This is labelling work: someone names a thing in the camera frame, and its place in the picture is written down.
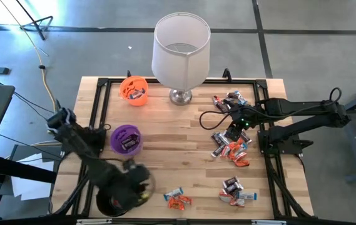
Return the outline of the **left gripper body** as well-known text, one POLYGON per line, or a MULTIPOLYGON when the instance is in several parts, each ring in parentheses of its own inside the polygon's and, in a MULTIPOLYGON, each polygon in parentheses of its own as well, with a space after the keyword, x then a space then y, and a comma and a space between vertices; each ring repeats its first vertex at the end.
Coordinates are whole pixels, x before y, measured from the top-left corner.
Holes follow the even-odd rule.
POLYGON ((131 193, 140 193, 150 186, 150 171, 144 164, 136 164, 135 169, 125 172, 115 165, 113 169, 111 196, 121 204, 123 209, 132 209, 131 193))

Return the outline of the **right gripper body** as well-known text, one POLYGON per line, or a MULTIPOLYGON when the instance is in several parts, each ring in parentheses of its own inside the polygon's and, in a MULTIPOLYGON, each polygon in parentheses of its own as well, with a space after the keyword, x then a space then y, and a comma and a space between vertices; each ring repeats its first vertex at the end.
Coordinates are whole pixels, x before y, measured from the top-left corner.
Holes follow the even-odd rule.
POLYGON ((244 129, 254 128, 259 124, 259 108, 256 106, 242 105, 240 117, 235 118, 235 124, 241 123, 244 129))

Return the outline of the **black plastic bucket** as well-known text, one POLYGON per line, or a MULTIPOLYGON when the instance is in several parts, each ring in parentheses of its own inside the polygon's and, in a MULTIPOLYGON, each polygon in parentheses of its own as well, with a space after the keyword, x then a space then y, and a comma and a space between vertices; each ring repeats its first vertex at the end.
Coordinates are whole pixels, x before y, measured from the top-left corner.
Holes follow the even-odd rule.
POLYGON ((114 200, 113 196, 108 196, 104 190, 99 190, 96 195, 96 205, 99 211, 105 216, 109 217, 118 217, 126 214, 128 211, 123 209, 116 210, 111 204, 110 201, 114 200))

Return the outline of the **purple plastic bucket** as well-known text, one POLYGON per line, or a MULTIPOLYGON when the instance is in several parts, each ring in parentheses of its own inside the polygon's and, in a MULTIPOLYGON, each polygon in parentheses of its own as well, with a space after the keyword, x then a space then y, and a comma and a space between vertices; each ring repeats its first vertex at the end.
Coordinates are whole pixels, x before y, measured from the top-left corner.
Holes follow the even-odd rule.
POLYGON ((141 135, 139 129, 134 125, 125 124, 125 125, 117 127, 111 134, 110 144, 111 144, 112 150, 118 154, 123 155, 123 156, 137 155, 143 148, 142 135, 140 138, 140 143, 135 148, 132 148, 129 152, 124 151, 121 147, 121 141, 124 139, 127 139, 128 136, 133 133, 141 135))

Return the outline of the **white shade silver table lamp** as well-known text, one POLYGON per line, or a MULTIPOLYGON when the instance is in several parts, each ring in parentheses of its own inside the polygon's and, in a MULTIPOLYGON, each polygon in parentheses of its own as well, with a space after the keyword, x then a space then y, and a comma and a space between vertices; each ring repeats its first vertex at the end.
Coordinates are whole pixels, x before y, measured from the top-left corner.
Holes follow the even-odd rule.
POLYGON ((196 14, 174 12, 155 26, 151 70, 170 88, 173 104, 191 102, 191 90, 201 85, 210 70, 211 29, 196 14))

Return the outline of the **orange pumpkin bucket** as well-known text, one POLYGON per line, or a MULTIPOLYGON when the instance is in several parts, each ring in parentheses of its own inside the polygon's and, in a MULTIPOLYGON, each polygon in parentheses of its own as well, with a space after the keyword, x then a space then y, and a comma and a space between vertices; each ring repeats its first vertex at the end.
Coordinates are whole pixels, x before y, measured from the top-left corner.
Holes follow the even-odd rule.
POLYGON ((130 76, 123 80, 120 84, 120 96, 132 106, 143 106, 148 100, 148 83, 145 78, 141 76, 130 76), (138 99, 129 99, 128 96, 135 89, 144 88, 146 92, 138 99))

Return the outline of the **white paper sheets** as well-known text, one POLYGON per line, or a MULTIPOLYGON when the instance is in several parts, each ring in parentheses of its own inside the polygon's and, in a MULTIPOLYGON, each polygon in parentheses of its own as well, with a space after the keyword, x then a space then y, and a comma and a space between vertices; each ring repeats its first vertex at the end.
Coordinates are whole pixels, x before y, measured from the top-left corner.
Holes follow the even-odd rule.
MULTIPOLYGON (((53 171, 54 169, 54 161, 44 162, 41 153, 33 154, 18 162, 48 171, 53 171)), ((20 196, 22 201, 48 198, 50 196, 52 184, 49 182, 34 181, 12 176, 11 183, 14 197, 20 196)))

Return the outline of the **black crossbar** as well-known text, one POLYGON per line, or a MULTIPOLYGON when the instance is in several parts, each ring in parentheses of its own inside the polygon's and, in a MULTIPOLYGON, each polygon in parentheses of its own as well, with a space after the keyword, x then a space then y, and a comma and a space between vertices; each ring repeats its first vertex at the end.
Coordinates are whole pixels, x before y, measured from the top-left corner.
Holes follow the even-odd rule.
POLYGON ((0 157, 0 183, 4 182, 6 176, 14 176, 45 183, 55 183, 56 180, 56 173, 53 172, 52 169, 48 171, 0 157))

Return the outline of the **black metal stand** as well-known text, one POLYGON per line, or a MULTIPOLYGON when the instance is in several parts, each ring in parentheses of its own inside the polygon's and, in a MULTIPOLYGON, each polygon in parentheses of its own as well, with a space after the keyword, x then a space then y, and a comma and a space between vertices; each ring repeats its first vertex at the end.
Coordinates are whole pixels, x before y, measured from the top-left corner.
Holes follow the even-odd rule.
POLYGON ((21 9, 25 12, 27 17, 29 18, 30 22, 25 24, 25 25, 20 25, 19 27, 22 28, 30 28, 33 27, 35 28, 36 32, 39 34, 39 37, 45 41, 46 36, 44 33, 49 29, 54 17, 53 16, 47 16, 43 17, 41 19, 34 19, 32 15, 28 12, 28 10, 21 4, 19 0, 15 0, 18 5, 21 7, 21 9))

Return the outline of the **black aluminium table frame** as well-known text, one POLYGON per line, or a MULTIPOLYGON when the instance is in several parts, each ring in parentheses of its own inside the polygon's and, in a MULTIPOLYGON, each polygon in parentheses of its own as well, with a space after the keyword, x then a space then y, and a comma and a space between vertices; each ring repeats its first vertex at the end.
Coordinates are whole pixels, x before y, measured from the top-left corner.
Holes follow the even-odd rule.
POLYGON ((192 91, 191 103, 174 105, 169 99, 170 90, 153 77, 148 79, 147 103, 136 107, 119 94, 121 77, 108 77, 102 86, 102 77, 81 78, 74 113, 78 124, 87 126, 90 120, 103 121, 109 131, 124 124, 136 126, 143 135, 143 148, 135 156, 152 175, 154 193, 143 205, 118 217, 103 215, 96 205, 95 189, 84 188, 78 209, 90 205, 87 219, 112 219, 112 224, 151 224, 197 222, 250 223, 254 219, 272 219, 272 193, 269 189, 266 159, 260 153, 257 130, 248 130, 252 139, 247 150, 250 165, 238 167, 231 160, 212 157, 216 144, 211 140, 214 132, 224 131, 230 120, 215 114, 212 96, 224 96, 239 91, 253 103, 264 97, 264 89, 275 98, 286 96, 281 79, 243 79, 228 81, 209 78, 192 91), (223 181, 236 176, 243 192, 257 193, 257 200, 245 200, 245 207, 231 206, 218 194, 224 192, 223 181), (183 194, 192 199, 184 204, 183 211, 169 209, 163 195, 181 187, 183 194))

